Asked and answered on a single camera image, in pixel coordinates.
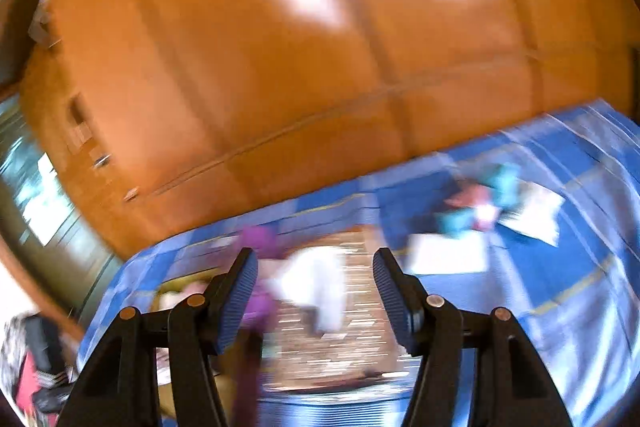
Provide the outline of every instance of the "wooden cabinet door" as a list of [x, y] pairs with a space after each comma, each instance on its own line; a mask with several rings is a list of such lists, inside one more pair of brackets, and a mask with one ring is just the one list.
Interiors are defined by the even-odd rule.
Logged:
[[145, 0], [51, 0], [51, 11], [101, 143], [141, 195], [216, 157]]
[[108, 152], [54, 52], [34, 49], [20, 84], [20, 106], [69, 198], [118, 256], [128, 259], [166, 236], [114, 161], [96, 166]]

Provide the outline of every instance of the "pink cloth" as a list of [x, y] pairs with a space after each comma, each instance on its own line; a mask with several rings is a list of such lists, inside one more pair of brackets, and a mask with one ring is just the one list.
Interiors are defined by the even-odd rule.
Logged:
[[463, 185], [462, 190], [445, 203], [451, 208], [473, 208], [475, 220], [472, 228], [481, 232], [493, 230], [500, 214], [500, 209], [493, 204], [491, 189], [478, 183]]
[[241, 248], [252, 248], [258, 259], [282, 259], [284, 251], [278, 244], [275, 231], [266, 225], [261, 227], [247, 227], [240, 232], [236, 241], [236, 251]]
[[[34, 416], [35, 407], [33, 406], [31, 396], [39, 390], [40, 384], [36, 376], [36, 365], [33, 362], [31, 351], [27, 351], [27, 355], [24, 357], [20, 384], [18, 384], [18, 393], [15, 396], [15, 404], [18, 406], [18, 409], [29, 416]], [[47, 419], [49, 420], [50, 427], [54, 427], [58, 421], [58, 415], [49, 414], [47, 415]]]

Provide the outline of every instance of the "purple cloth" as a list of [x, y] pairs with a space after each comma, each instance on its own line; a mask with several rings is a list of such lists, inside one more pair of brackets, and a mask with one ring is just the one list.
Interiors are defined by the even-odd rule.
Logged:
[[[278, 247], [276, 233], [270, 227], [249, 227], [242, 230], [236, 241], [236, 250], [243, 247], [253, 248], [258, 259], [281, 259], [284, 253]], [[276, 311], [276, 299], [269, 293], [263, 281], [258, 279], [247, 302], [240, 326], [264, 333], [271, 327], [271, 319]]]

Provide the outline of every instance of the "metal screw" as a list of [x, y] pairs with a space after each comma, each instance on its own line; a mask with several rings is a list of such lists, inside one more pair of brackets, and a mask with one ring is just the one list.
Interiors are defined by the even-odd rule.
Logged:
[[427, 304], [434, 308], [442, 308], [444, 306], [444, 299], [439, 295], [432, 294], [427, 297]]
[[507, 308], [496, 308], [494, 314], [502, 321], [508, 321], [511, 318], [511, 312]]
[[122, 198], [125, 203], [128, 203], [131, 200], [135, 200], [138, 197], [139, 189], [137, 187], [133, 187], [129, 192], [124, 195]]
[[202, 306], [204, 304], [204, 301], [205, 301], [205, 298], [203, 294], [194, 293], [193, 295], [189, 296], [189, 298], [187, 299], [187, 304], [192, 308], [197, 308], [198, 306]]
[[128, 321], [129, 319], [132, 319], [135, 316], [136, 316], [136, 309], [133, 308], [132, 306], [128, 306], [120, 312], [120, 318], [123, 321]]

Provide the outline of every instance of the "blue bedspread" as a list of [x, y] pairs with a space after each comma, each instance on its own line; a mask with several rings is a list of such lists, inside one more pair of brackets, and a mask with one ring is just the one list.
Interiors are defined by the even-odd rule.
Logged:
[[[164, 280], [213, 266], [214, 254], [207, 253], [212, 245], [247, 226], [274, 227], [292, 246], [355, 225], [378, 225], [389, 247], [401, 253], [409, 234], [430, 231], [432, 210], [456, 191], [455, 179], [509, 161], [521, 165], [521, 178], [566, 199], [558, 248], [498, 226], [486, 235], [489, 272], [421, 280], [460, 309], [509, 307], [540, 352], [574, 425], [594, 425], [640, 372], [638, 132], [599, 101], [181, 233], [143, 250], [117, 273], [81, 343], [79, 363], [120, 309], [147, 311]], [[404, 407], [406, 395], [378, 404], [368, 410], [380, 410], [380, 416], [367, 414], [363, 425], [399, 424]]]

